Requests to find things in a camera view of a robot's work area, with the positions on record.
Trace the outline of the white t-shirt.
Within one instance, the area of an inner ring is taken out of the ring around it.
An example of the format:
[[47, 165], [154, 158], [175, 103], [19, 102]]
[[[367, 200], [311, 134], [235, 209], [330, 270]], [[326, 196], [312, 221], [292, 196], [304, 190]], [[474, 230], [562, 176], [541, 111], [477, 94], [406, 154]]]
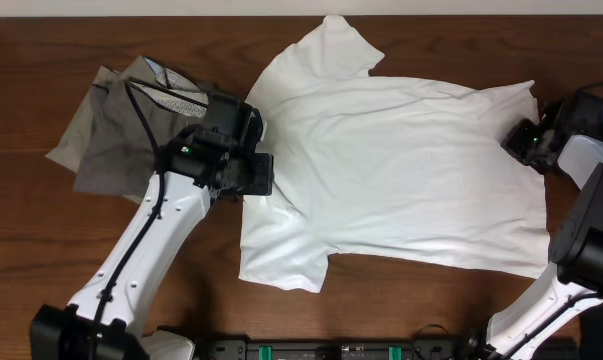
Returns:
[[539, 276], [544, 180], [500, 145], [536, 118], [531, 83], [375, 76], [382, 57], [331, 15], [254, 83], [274, 182], [244, 200], [240, 278], [317, 293], [332, 254]]

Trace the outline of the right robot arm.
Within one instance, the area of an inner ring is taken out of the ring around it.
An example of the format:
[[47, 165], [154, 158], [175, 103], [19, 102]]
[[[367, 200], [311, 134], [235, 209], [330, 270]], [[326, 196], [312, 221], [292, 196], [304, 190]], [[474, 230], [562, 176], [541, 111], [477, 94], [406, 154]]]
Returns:
[[514, 126], [502, 148], [540, 174], [568, 175], [580, 193], [548, 250], [540, 277], [468, 342], [468, 359], [576, 359], [577, 345], [553, 334], [603, 304], [603, 97], [588, 84], [545, 105], [541, 119]]

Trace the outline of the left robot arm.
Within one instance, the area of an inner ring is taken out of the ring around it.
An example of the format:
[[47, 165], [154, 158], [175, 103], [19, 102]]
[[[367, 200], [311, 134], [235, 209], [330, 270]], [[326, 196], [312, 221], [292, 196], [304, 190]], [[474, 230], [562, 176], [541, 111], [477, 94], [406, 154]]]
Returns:
[[201, 123], [164, 146], [152, 140], [155, 171], [139, 209], [68, 305], [39, 309], [29, 329], [32, 358], [192, 360], [193, 340], [166, 330], [144, 335], [149, 308], [185, 239], [219, 194], [271, 194], [273, 157], [256, 150], [264, 131], [256, 108], [211, 93]]

